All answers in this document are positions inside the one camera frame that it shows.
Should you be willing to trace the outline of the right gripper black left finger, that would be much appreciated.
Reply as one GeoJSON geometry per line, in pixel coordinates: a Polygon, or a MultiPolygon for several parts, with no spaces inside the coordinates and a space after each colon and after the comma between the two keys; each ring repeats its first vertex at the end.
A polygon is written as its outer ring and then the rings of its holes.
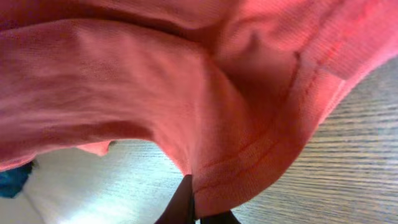
{"type": "Polygon", "coordinates": [[[163,214],[155,224],[194,224],[195,202],[192,189],[192,175],[183,177],[163,214]]]}

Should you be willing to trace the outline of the orange t-shirt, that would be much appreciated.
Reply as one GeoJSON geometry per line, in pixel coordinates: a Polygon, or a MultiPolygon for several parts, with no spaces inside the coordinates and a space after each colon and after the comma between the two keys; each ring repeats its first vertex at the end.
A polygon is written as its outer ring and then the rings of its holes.
{"type": "Polygon", "coordinates": [[[396,55],[396,1],[2,0],[1,169],[145,139],[225,212],[396,55]]]}

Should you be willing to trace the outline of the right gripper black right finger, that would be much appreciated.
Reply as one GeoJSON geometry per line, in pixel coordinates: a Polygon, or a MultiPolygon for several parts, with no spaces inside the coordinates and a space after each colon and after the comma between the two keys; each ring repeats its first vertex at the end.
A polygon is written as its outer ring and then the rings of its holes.
{"type": "Polygon", "coordinates": [[[200,224],[241,224],[231,210],[200,219],[200,224]]]}

